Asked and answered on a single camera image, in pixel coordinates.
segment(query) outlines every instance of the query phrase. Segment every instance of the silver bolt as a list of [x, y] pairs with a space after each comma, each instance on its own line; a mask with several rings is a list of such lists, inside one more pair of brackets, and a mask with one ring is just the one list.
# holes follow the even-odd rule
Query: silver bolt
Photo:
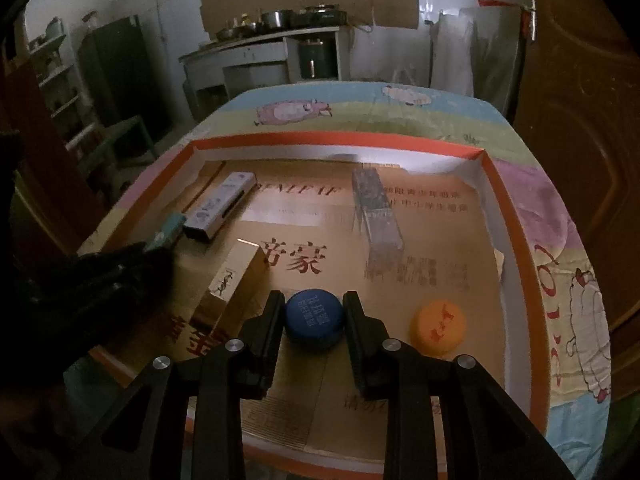
[[156, 357], [154, 359], [154, 368], [156, 370], [164, 370], [171, 364], [171, 359], [169, 359], [166, 355]]
[[230, 339], [225, 343], [225, 348], [230, 352], [239, 352], [244, 348], [244, 343], [241, 339]]
[[382, 348], [389, 352], [397, 352], [402, 347], [402, 343], [398, 341], [398, 339], [385, 339], [382, 342]]
[[476, 360], [470, 355], [462, 354], [458, 357], [458, 365], [462, 368], [466, 368], [467, 370], [471, 370], [471, 368], [476, 366]]

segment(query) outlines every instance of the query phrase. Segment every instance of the cartoon tablecloth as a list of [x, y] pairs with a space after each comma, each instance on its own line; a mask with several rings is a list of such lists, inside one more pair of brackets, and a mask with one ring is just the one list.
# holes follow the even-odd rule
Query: cartoon tablecloth
[[591, 478], [610, 399], [602, 295], [562, 199], [517, 133], [495, 108], [477, 99], [384, 83], [319, 82], [243, 93], [180, 144], [301, 129], [428, 137], [477, 146], [492, 156], [518, 211], [540, 280], [552, 373], [546, 438], [578, 480]]

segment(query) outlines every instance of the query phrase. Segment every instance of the blue cap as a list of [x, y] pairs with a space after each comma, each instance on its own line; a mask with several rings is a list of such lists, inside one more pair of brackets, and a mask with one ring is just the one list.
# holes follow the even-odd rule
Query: blue cap
[[326, 350], [342, 335], [344, 311], [340, 300], [321, 288], [295, 293], [285, 307], [287, 336], [308, 350]]

